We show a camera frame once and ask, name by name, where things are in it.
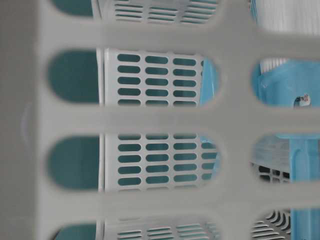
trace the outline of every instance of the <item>oval hole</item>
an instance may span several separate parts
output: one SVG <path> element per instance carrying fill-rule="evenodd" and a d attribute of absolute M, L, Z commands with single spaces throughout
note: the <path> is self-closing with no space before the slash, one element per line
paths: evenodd
<path fill-rule="evenodd" d="M 141 179 L 139 177 L 120 178 L 118 180 L 118 184 L 120 186 L 139 185 L 140 183 L 141 183 Z"/>
<path fill-rule="evenodd" d="M 67 51 L 48 67 L 48 81 L 62 99 L 73 103 L 98 103 L 96 51 Z"/>
<path fill-rule="evenodd" d="M 141 172 L 141 167 L 139 166 L 122 166 L 118 168 L 119 174 L 138 174 Z"/>
<path fill-rule="evenodd" d="M 216 145 L 210 143 L 210 142 L 204 142 L 201 144 L 201 147 L 203 149 L 215 149 L 216 148 Z"/>
<path fill-rule="evenodd" d="M 140 73 L 140 67 L 138 66 L 118 66 L 118 71 L 120 73 L 125 73 L 125 74 L 138 74 Z"/>
<path fill-rule="evenodd" d="M 183 91 L 183 90 L 176 90 L 173 92 L 175 97 L 182 97 L 182 98 L 194 98 L 196 96 L 195 91 Z"/>
<path fill-rule="evenodd" d="M 96 226 L 96 224 L 82 224 L 63 227 L 53 237 L 53 240 L 95 240 Z"/>
<path fill-rule="evenodd" d="M 176 107 L 195 107 L 197 103 L 195 101 L 175 101 L 173 105 Z"/>
<path fill-rule="evenodd" d="M 50 151 L 48 171 L 62 187 L 98 189 L 99 137 L 71 137 L 58 142 Z"/>
<path fill-rule="evenodd" d="M 201 176 L 201 178 L 202 178 L 203 180 L 210 180 L 211 177 L 212 177 L 212 173 L 204 173 L 204 174 L 202 174 L 202 176 Z"/>
<path fill-rule="evenodd" d="M 147 184 L 165 184 L 169 182 L 169 177 L 167 176 L 148 176 L 145 179 Z"/>
<path fill-rule="evenodd" d="M 175 143 L 173 148 L 176 150 L 189 150 L 197 148 L 197 145 L 193 142 Z"/>
<path fill-rule="evenodd" d="M 173 64 L 175 65 L 184 65 L 184 66 L 195 66 L 196 60 L 187 59 L 187 58 L 175 58 L 173 59 Z"/>
<path fill-rule="evenodd" d="M 138 163 L 141 161 L 141 156 L 139 155 L 121 155 L 118 157 L 120 163 Z"/>
<path fill-rule="evenodd" d="M 141 102 L 139 100 L 136 100 L 136 99 L 120 99 L 118 101 L 118 104 L 119 105 L 136 105 L 136 106 L 139 106 L 141 105 Z"/>
<path fill-rule="evenodd" d="M 195 153 L 177 153 L 173 156 L 174 160 L 183 161 L 183 160 L 195 160 L 197 155 Z"/>
<path fill-rule="evenodd" d="M 195 87 L 196 86 L 196 81 L 193 80 L 174 80 L 173 85 L 176 87 Z"/>
<path fill-rule="evenodd" d="M 146 171 L 148 173 L 165 173 L 168 172 L 169 167 L 167 165 L 154 165 L 154 166 L 147 166 Z"/>
<path fill-rule="evenodd" d="M 141 146 L 139 144 L 120 144 L 118 150 L 120 152 L 140 151 Z"/>
<path fill-rule="evenodd" d="M 147 56 L 145 61 L 149 64 L 167 64 L 168 58 L 164 56 Z"/>
<path fill-rule="evenodd" d="M 174 165 L 175 171 L 192 171 L 197 169 L 196 164 L 176 164 Z"/>
<path fill-rule="evenodd" d="M 145 146 L 148 151 L 163 151 L 168 150 L 169 145 L 166 143 L 149 143 Z"/>
<path fill-rule="evenodd" d="M 140 82 L 141 82 L 141 80 L 138 77 L 121 76 L 118 78 L 118 83 L 120 83 L 120 84 L 138 85 L 138 84 L 140 84 Z"/>
<path fill-rule="evenodd" d="M 148 162 L 162 162 L 168 161 L 169 156 L 167 154 L 149 154 L 146 156 Z"/>
<path fill-rule="evenodd" d="M 119 140 L 139 140 L 141 138 L 140 134 L 119 134 Z"/>
<path fill-rule="evenodd" d="M 202 164 L 202 168 L 205 170 L 212 170 L 212 169 L 214 169 L 214 166 L 215 166 L 215 164 L 213 162 Z"/>
<path fill-rule="evenodd" d="M 145 91 L 145 94 L 152 97 L 166 97 L 169 93 L 167 90 L 162 89 L 148 89 Z"/>
<path fill-rule="evenodd" d="M 195 139 L 197 137 L 194 133 L 175 133 L 174 139 Z"/>
<path fill-rule="evenodd" d="M 162 133 L 162 134 L 149 133 L 145 135 L 145 137 L 148 140 L 164 140 L 164 139 L 168 139 L 169 135 L 167 133 Z"/>
<path fill-rule="evenodd" d="M 140 93 L 141 91 L 138 88 L 119 88 L 118 90 L 118 94 L 122 96 L 139 96 Z"/>
<path fill-rule="evenodd" d="M 137 63 L 140 61 L 140 56 L 135 54 L 119 54 L 118 60 L 121 62 L 134 62 Z"/>
<path fill-rule="evenodd" d="M 217 153 L 216 152 L 204 152 L 201 154 L 203 159 L 216 159 Z"/>
<path fill-rule="evenodd" d="M 91 0 L 51 0 L 57 9 L 74 16 L 93 17 Z"/>
<path fill-rule="evenodd" d="M 195 70 L 188 69 L 175 69 L 173 70 L 173 74 L 176 76 L 194 77 L 197 72 Z"/>
<path fill-rule="evenodd" d="M 168 85 L 168 80 L 165 78 L 147 78 L 145 84 L 154 86 L 166 86 Z"/>
<path fill-rule="evenodd" d="M 174 176 L 175 182 L 190 182 L 197 180 L 197 175 L 195 174 L 186 174 L 186 175 L 176 175 Z"/>
<path fill-rule="evenodd" d="M 147 67 L 145 69 L 147 74 L 154 74 L 154 75 L 167 75 L 168 69 L 162 67 Z"/>
<path fill-rule="evenodd" d="M 154 106 L 154 107 L 165 107 L 165 106 L 168 106 L 169 103 L 168 101 L 161 101 L 161 100 L 148 100 L 145 102 L 145 105 L 147 106 Z"/>

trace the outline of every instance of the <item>white plastic crate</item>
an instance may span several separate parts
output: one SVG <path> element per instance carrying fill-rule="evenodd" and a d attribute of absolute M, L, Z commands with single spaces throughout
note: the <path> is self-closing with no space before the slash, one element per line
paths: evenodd
<path fill-rule="evenodd" d="M 205 24 L 216 13 L 216 0 L 94 0 L 104 21 L 151 24 Z"/>

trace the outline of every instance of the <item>teal background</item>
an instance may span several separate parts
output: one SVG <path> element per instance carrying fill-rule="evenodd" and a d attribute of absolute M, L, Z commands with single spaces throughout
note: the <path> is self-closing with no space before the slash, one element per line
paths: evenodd
<path fill-rule="evenodd" d="M 52 0 L 62 12 L 70 15 L 92 17 L 91 0 Z"/>

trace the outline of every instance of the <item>rectangular vent hole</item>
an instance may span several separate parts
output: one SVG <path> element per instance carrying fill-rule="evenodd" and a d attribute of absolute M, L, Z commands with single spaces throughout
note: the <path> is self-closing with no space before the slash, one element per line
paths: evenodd
<path fill-rule="evenodd" d="M 118 139 L 125 141 L 125 140 L 139 140 L 141 138 L 140 134 L 119 134 Z"/>
<path fill-rule="evenodd" d="M 184 161 L 184 160 L 195 160 L 197 155 L 195 153 L 177 153 L 173 156 L 174 160 Z"/>
<path fill-rule="evenodd" d="M 121 76 L 118 78 L 119 84 L 138 85 L 138 84 L 140 84 L 140 82 L 141 82 L 141 80 L 138 77 Z"/>
<path fill-rule="evenodd" d="M 174 80 L 173 81 L 173 85 L 176 86 L 176 87 L 189 87 L 189 88 L 192 88 L 192 87 L 195 87 L 196 86 L 196 81 L 193 81 L 193 80 Z"/>
<path fill-rule="evenodd" d="M 165 140 L 168 139 L 169 135 L 167 133 L 150 133 L 145 137 L 148 140 Z"/>
<path fill-rule="evenodd" d="M 141 102 L 136 99 L 120 99 L 118 101 L 119 105 L 133 105 L 133 106 L 139 106 L 141 105 Z"/>
<path fill-rule="evenodd" d="M 166 143 L 149 143 L 145 146 L 148 151 L 163 151 L 168 150 L 169 145 Z"/>
<path fill-rule="evenodd" d="M 167 154 L 149 154 L 146 156 L 148 162 L 165 162 L 168 161 L 169 155 Z"/>
<path fill-rule="evenodd" d="M 174 165 L 174 170 L 175 171 L 193 171 L 197 169 L 196 164 L 177 164 Z"/>
<path fill-rule="evenodd" d="M 165 78 L 147 78 L 145 84 L 153 86 L 167 86 L 168 80 Z"/>
<path fill-rule="evenodd" d="M 148 173 L 165 173 L 169 171 L 168 165 L 147 166 L 145 169 Z"/>
<path fill-rule="evenodd" d="M 164 56 L 146 56 L 145 61 L 148 64 L 167 64 L 168 58 Z"/>
<path fill-rule="evenodd" d="M 187 58 L 175 58 L 173 59 L 173 64 L 175 65 L 183 65 L 183 66 L 195 66 L 196 60 L 187 59 Z"/>
<path fill-rule="evenodd" d="M 173 145 L 175 150 L 189 150 L 189 149 L 196 149 L 197 144 L 194 142 L 182 142 L 182 143 L 175 143 Z"/>
<path fill-rule="evenodd" d="M 169 182 L 168 176 L 148 176 L 145 179 L 147 184 L 165 184 Z"/>
<path fill-rule="evenodd" d="M 135 54 L 119 54 L 118 60 L 121 62 L 134 62 L 137 63 L 140 61 L 140 56 Z"/>
<path fill-rule="evenodd" d="M 141 161 L 140 155 L 121 155 L 118 157 L 119 163 L 138 163 Z"/>
<path fill-rule="evenodd" d="M 197 180 L 197 175 L 195 174 L 185 174 L 185 175 L 176 175 L 174 176 L 175 182 L 191 182 Z"/>

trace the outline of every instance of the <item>plastic grid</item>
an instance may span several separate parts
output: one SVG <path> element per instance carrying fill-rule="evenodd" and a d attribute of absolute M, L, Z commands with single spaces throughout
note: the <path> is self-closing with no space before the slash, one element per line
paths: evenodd
<path fill-rule="evenodd" d="M 34 25 L 36 33 L 33 32 L 38 54 L 31 58 L 37 69 L 34 83 L 30 80 L 33 73 L 28 74 L 37 96 L 34 112 L 37 126 L 33 128 L 36 146 L 32 149 L 37 159 L 34 165 L 37 176 L 35 239 L 48 239 L 64 224 L 137 214 L 156 216 L 189 212 L 212 218 L 220 226 L 223 239 L 247 240 L 252 224 L 264 211 L 320 205 L 319 183 L 266 185 L 257 181 L 248 167 L 251 147 L 264 134 L 320 132 L 319 111 L 266 107 L 253 96 L 249 81 L 252 66 L 261 57 L 316 60 L 319 58 L 316 50 L 320 48 L 317 37 L 260 31 L 244 0 L 223 1 L 214 21 L 192 31 L 174 25 L 148 27 L 128 22 L 77 20 L 59 13 L 45 0 L 28 4 L 36 6 L 37 10 L 32 13 L 38 17 L 38 24 Z M 28 29 L 22 26 L 20 29 L 26 33 Z M 71 47 L 197 52 L 210 57 L 219 66 L 221 91 L 214 102 L 199 109 L 141 108 L 133 111 L 126 107 L 65 103 L 49 89 L 46 71 L 53 55 Z M 189 132 L 192 129 L 214 139 L 223 156 L 217 180 L 197 190 L 120 195 L 67 192 L 48 178 L 46 156 L 59 139 L 78 134 L 130 132 L 132 127 L 139 132 L 152 132 L 155 123 L 161 131 Z"/>
<path fill-rule="evenodd" d="M 105 21 L 130 21 L 149 24 L 197 26 L 216 13 L 217 0 L 97 0 Z"/>

